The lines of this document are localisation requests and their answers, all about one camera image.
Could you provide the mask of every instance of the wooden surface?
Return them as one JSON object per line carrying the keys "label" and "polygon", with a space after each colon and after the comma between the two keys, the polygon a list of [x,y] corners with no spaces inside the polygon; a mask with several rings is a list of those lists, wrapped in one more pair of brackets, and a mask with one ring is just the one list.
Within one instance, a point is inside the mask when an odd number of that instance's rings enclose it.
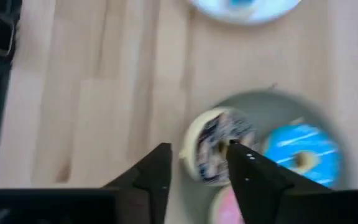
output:
{"label": "wooden surface", "polygon": [[167,223],[192,223],[177,177],[187,126],[219,100],[272,85],[337,124],[358,187],[358,1],[304,0],[239,27],[184,0],[24,0],[20,30],[0,188],[99,187],[171,142]]}

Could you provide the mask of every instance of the blue and white plate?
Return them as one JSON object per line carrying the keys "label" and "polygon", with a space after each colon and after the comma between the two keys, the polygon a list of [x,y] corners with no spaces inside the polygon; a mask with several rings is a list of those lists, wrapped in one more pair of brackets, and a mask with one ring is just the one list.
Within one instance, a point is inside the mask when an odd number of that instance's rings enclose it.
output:
{"label": "blue and white plate", "polygon": [[201,12],[219,21],[257,25],[284,16],[301,0],[190,0]]}

